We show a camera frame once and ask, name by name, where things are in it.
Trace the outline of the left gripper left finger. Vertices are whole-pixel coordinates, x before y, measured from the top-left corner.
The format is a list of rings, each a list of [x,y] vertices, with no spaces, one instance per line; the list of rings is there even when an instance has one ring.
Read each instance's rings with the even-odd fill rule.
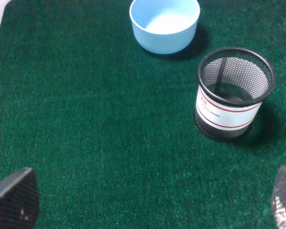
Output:
[[[0,181],[0,229],[33,229],[40,199],[35,172],[24,167]]]

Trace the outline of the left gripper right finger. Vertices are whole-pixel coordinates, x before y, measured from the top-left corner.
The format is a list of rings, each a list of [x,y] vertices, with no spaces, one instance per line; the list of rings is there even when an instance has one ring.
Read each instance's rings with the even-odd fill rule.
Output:
[[[271,209],[279,229],[286,229],[286,165],[276,175],[271,198]]]

